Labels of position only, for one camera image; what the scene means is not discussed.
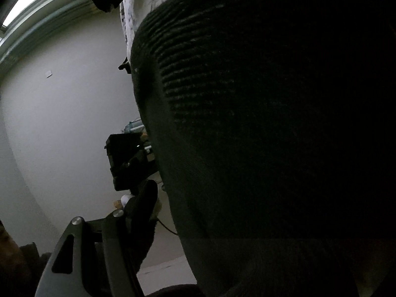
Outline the white gloved left hand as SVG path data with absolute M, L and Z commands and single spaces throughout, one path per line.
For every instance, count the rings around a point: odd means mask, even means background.
M 129 194 L 129 195 L 123 195 L 123 196 L 121 197 L 121 204 L 122 204 L 122 206 L 125 207 L 125 206 L 127 205 L 127 203 L 129 202 L 129 200 L 130 200 L 131 198 L 133 198 L 133 197 L 134 197 L 134 195 L 131 195 L 131 194 Z

